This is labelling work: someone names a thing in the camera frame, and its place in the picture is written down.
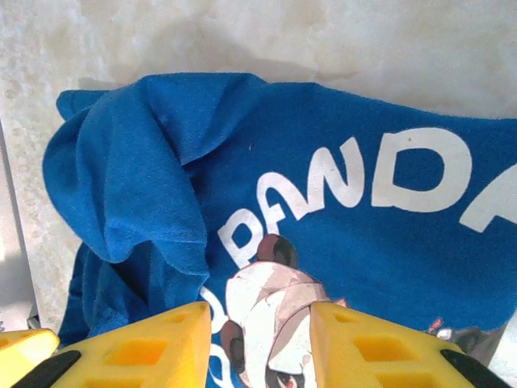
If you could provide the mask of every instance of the panda eye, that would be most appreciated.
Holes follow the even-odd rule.
[[[276,380],[278,381],[281,388],[298,388],[296,379],[290,374],[278,373]]]

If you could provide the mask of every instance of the panda ear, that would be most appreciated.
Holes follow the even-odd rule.
[[[244,335],[242,328],[234,321],[226,321],[221,328],[221,345],[229,359],[232,368],[237,374],[241,374],[246,369],[244,358]]]
[[[292,244],[284,237],[268,234],[258,245],[257,261],[272,261],[298,268],[298,258]]]

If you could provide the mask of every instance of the marble surface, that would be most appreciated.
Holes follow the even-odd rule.
[[[0,117],[40,313],[54,329],[78,240],[48,201],[40,163],[64,89],[239,70],[517,117],[515,0],[0,0],[0,34]],[[508,378],[512,332],[493,363]]]

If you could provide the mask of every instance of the shirt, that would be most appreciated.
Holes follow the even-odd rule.
[[[57,107],[44,180],[83,241],[64,345],[205,300],[207,386],[313,386],[314,301],[417,330],[515,310],[516,119],[252,74],[154,75]]]

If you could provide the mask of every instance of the cartoon panda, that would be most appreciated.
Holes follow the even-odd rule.
[[[270,234],[257,261],[226,285],[229,320],[221,343],[230,364],[249,388],[316,388],[310,345],[310,305],[329,302],[323,286],[297,270],[296,252]],[[342,299],[335,303],[347,306]]]

